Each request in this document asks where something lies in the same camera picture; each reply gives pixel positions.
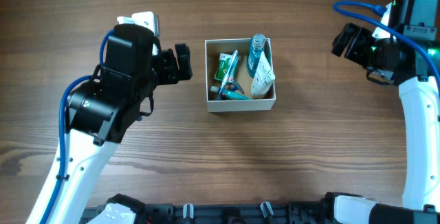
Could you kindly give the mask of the blue disposable razor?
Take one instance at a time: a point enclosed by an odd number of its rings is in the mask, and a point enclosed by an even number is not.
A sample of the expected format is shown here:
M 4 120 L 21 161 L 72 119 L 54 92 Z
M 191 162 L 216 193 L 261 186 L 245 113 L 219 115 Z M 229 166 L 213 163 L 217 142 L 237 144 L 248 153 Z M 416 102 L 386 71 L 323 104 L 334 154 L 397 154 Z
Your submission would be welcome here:
M 231 86 L 230 90 L 231 91 L 239 91 L 239 93 L 244 94 L 243 88 L 240 86 L 240 84 L 237 81 L 234 81 L 232 83 L 232 86 Z

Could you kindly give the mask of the white square container box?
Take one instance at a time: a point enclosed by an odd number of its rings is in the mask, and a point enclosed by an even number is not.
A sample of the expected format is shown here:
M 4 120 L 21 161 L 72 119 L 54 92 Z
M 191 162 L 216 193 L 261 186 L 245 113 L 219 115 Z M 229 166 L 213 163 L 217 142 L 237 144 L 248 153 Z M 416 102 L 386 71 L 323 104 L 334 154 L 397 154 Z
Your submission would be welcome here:
M 250 38 L 212 39 L 205 40 L 205 63 L 206 63 L 206 102 L 209 112 L 231 111 L 265 111 L 270 110 L 276 101 L 276 85 L 271 88 L 264 98 L 254 99 L 251 94 L 253 79 L 249 76 L 246 66 L 249 54 Z M 215 73 L 219 68 L 221 53 L 233 54 L 238 51 L 239 62 L 235 73 L 235 79 L 244 90 L 244 95 L 249 100 L 215 100 L 215 93 L 211 92 L 211 86 L 220 86 L 215 80 Z

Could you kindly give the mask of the white lotion tube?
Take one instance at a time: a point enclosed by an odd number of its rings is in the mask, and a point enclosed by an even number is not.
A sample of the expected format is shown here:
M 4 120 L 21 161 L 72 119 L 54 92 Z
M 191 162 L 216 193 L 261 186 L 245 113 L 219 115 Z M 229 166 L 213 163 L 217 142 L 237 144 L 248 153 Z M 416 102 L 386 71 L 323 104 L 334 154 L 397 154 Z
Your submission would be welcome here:
M 276 77 L 265 52 L 261 53 L 258 66 L 252 81 L 251 94 L 256 99 L 264 98 Z

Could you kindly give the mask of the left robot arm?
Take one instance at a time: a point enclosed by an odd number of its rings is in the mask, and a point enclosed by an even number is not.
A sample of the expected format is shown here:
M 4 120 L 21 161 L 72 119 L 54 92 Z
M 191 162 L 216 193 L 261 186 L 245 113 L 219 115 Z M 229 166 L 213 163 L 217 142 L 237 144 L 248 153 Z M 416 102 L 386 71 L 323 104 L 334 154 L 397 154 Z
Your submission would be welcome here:
M 103 38 L 91 75 L 64 91 L 58 112 L 58 148 L 28 223 L 77 223 L 99 176 L 127 129 L 150 111 L 159 85 L 190 80 L 185 43 L 162 49 L 147 27 L 119 24 Z

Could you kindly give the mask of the red green toothpaste tube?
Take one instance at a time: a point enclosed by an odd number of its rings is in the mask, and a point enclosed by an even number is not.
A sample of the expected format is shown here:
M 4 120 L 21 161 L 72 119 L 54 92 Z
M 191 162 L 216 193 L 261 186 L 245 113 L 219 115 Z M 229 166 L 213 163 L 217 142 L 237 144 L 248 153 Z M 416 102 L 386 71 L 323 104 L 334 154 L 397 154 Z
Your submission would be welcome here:
M 227 89 L 223 89 L 220 91 L 220 88 L 216 86 L 211 86 L 210 91 L 217 94 L 221 98 L 229 99 L 229 100 L 249 100 L 249 97 L 245 95 L 241 95 L 240 93 L 236 93 L 234 91 L 230 91 Z

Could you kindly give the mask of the green white soap box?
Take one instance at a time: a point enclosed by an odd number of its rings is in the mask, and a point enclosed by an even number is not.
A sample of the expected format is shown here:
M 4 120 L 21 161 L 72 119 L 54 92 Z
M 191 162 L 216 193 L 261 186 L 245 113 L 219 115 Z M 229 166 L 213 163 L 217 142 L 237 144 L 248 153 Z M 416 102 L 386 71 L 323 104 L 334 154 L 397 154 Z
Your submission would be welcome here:
M 232 59 L 233 56 L 238 56 L 236 54 L 224 54 L 221 53 L 219 55 L 219 66 L 218 69 L 214 75 L 214 79 L 216 81 L 222 81 L 224 76 L 226 75 L 226 73 L 228 72 L 228 70 L 230 69 L 230 66 L 232 64 Z M 237 57 L 234 65 L 232 66 L 232 68 L 230 69 L 230 73 L 229 73 L 229 78 L 228 78 L 228 83 L 232 83 L 235 79 L 235 69 L 237 68 L 237 64 L 238 64 L 239 58 Z

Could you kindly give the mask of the blue Listerine mouthwash bottle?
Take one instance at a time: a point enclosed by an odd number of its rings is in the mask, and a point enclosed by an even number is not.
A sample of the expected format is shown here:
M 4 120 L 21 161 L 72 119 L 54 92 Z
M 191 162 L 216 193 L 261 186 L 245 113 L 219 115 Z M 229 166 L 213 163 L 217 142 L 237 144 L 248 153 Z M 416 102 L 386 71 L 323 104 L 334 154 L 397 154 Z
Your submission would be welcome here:
M 246 61 L 247 72 L 251 78 L 255 76 L 261 54 L 265 48 L 265 35 L 255 34 L 250 41 L 248 57 Z

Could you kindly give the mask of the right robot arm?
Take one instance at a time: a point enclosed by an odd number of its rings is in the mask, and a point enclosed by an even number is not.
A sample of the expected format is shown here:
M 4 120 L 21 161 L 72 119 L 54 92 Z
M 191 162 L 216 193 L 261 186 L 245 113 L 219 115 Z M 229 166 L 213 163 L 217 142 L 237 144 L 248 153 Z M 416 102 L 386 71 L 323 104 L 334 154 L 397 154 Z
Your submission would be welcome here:
M 340 223 L 439 222 L 439 71 L 438 43 L 376 38 L 372 31 L 347 23 L 332 43 L 332 54 L 366 70 L 367 80 L 395 85 L 406 126 L 406 181 L 402 205 L 362 197 L 333 198 L 333 220 Z

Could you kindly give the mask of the blue white toothbrush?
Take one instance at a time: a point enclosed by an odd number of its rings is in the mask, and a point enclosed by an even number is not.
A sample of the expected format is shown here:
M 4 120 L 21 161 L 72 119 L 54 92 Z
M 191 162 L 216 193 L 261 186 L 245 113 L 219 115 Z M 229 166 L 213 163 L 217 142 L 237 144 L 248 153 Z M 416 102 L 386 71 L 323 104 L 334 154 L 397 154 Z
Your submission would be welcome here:
M 236 55 L 238 55 L 238 51 L 235 50 L 232 54 L 236 54 Z M 231 66 L 230 66 L 230 69 L 231 69 L 232 66 L 234 65 L 234 62 L 235 62 L 235 60 L 237 59 L 237 57 L 236 57 L 236 56 L 233 56 L 232 64 L 231 64 Z M 219 87 L 219 88 L 220 88 L 220 91 L 222 91 L 223 89 L 227 89 L 227 90 L 230 90 L 230 89 L 231 89 L 232 83 L 228 83 L 228 78 L 229 78 L 230 69 L 228 70 L 228 72 L 227 72 L 226 75 L 224 76 L 223 80 L 221 81 L 221 86 Z M 216 100 L 220 100 L 220 99 L 222 99 L 222 98 L 216 94 Z

